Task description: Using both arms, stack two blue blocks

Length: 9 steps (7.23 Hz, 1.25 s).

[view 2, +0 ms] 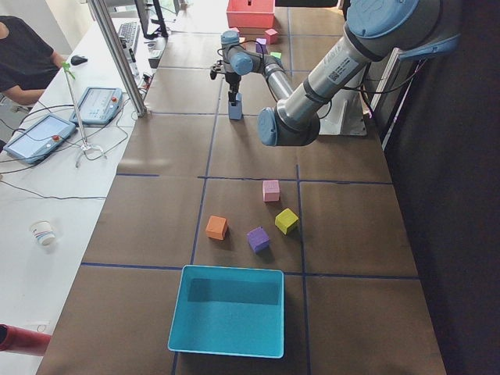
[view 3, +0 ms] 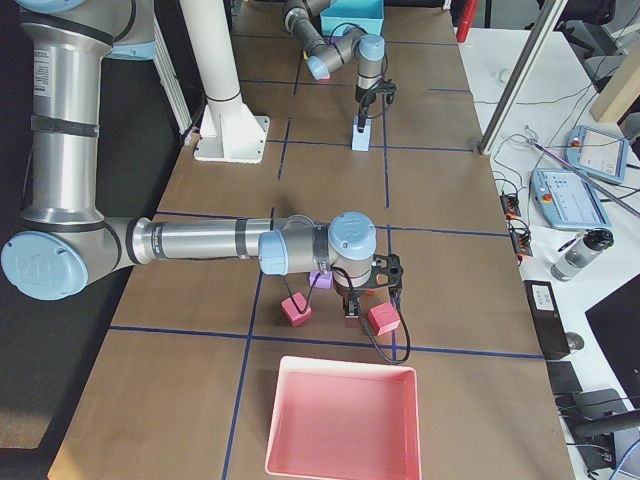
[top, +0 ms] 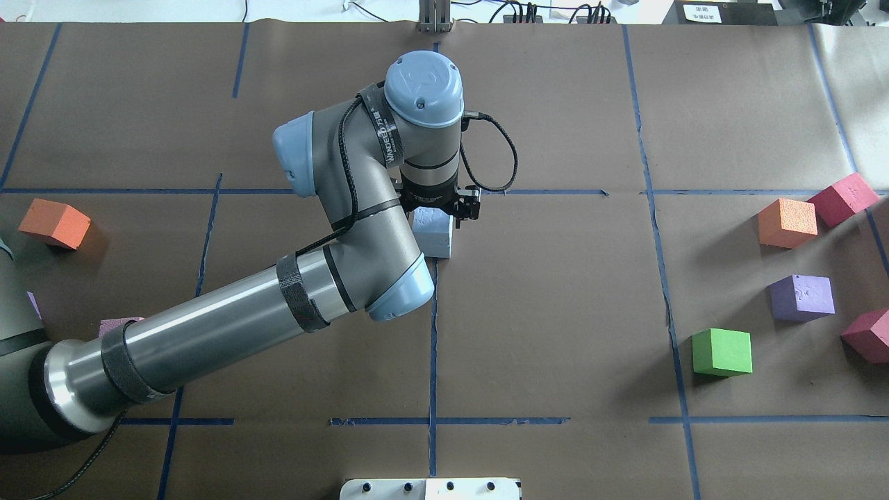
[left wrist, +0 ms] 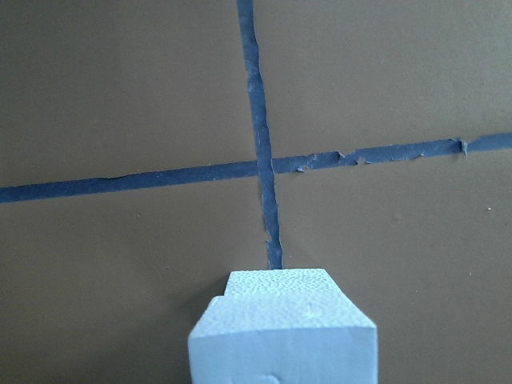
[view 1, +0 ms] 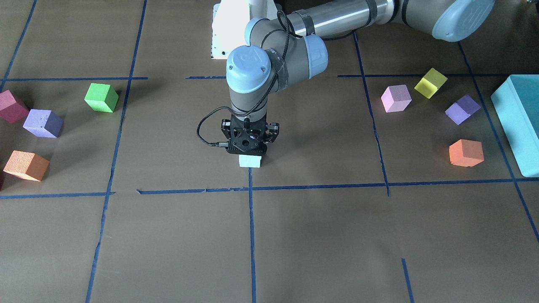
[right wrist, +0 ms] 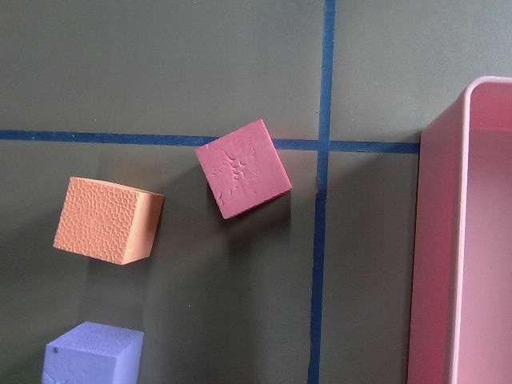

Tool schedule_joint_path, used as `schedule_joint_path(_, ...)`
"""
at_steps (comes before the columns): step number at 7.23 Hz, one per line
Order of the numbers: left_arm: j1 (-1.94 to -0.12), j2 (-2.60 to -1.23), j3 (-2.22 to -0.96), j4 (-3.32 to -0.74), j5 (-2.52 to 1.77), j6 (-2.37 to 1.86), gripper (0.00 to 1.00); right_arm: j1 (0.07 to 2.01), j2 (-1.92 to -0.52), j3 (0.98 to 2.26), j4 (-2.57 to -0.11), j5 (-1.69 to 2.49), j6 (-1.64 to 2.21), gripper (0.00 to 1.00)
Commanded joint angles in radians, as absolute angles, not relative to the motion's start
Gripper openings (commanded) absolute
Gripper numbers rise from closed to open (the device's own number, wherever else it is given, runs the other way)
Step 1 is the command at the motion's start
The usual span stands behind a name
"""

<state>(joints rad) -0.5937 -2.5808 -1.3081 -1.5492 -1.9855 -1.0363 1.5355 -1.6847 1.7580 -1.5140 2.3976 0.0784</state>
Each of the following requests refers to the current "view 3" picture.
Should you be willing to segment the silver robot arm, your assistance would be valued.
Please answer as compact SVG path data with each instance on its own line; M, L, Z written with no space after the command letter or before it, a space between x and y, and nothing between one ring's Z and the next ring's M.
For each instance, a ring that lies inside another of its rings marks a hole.
M384 107L392 104L397 90L385 77L384 3L287 1L282 17L286 31L300 43L314 79L326 79L349 62L357 62L354 133L364 134L373 119L370 106L378 97L383 98Z
M236 30L240 85L250 107L274 122L258 165L180 160L166 95L151 62L106 61L97 204L108 216L189 214L262 217L344 210L383 212L380 131L367 152L348 147L353 68L337 83L313 83L290 40ZM134 326L238 332L253 310L253 261L168 261L127 268L59 301L1 285L1 333L85 335L112 319Z

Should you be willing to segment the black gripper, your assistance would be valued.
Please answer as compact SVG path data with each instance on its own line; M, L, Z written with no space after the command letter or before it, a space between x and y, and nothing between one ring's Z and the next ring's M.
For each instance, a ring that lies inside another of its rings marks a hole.
M403 267L397 254L374 254L370 275L362 285L365 290L389 288L402 289ZM346 328L358 328L360 325L361 307L359 297L349 294L343 298L344 324Z
M355 100L359 103L357 115L357 131L359 133L363 133L365 130L366 122L369 118L369 105L375 102L377 96L382 95L384 102L387 105L391 105L395 100L395 94L396 84L391 79L380 79L368 89L356 88Z

